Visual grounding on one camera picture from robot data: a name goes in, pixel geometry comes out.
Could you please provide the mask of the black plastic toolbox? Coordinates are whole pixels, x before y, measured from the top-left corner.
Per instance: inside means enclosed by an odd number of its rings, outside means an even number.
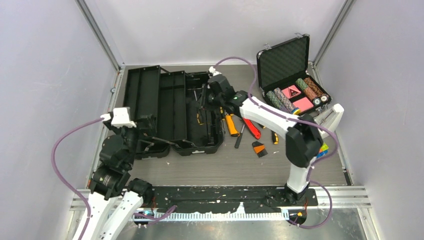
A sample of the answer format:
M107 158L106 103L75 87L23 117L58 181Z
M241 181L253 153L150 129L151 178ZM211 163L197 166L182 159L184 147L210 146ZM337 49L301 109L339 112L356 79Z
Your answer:
M167 71L159 65L142 66L127 72L123 106L137 121L153 115L157 134L140 137L135 158L166 157L170 150L180 156L214 154L224 142L225 131L219 110L204 110L204 124L196 119L196 89L199 101L207 72Z

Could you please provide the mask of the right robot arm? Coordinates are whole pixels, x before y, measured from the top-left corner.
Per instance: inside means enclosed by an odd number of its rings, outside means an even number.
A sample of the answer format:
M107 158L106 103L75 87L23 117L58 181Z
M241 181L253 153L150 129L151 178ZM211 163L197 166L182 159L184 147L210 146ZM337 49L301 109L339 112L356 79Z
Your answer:
M251 120L274 131L285 140L285 155L290 162L284 198L299 205L310 185L310 169L324 141L313 118L293 115L272 107L244 90L235 91L228 79L216 74L202 85L200 108L223 109L229 114Z

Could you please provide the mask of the yellow utility knife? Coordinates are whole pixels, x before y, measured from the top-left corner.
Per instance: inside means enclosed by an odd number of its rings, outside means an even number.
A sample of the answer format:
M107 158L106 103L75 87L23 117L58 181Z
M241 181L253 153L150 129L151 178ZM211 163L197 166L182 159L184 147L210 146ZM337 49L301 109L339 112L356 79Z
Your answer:
M238 137L240 135L240 133L238 132L238 130L236 129L235 123L233 121L232 118L232 114L225 114L225 121L226 121L226 125L229 131L229 134L231 137Z

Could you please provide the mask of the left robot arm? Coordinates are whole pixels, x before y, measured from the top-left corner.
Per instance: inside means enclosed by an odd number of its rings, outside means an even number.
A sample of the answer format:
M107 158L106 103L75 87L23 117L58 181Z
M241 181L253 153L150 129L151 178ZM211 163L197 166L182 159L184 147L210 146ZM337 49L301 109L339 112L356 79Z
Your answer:
M93 172L85 218L73 236L75 240L116 240L139 207L153 202L152 185L139 178L129 180L139 139L136 124L128 116L112 112L100 117L114 135L107 137L99 153L100 165Z

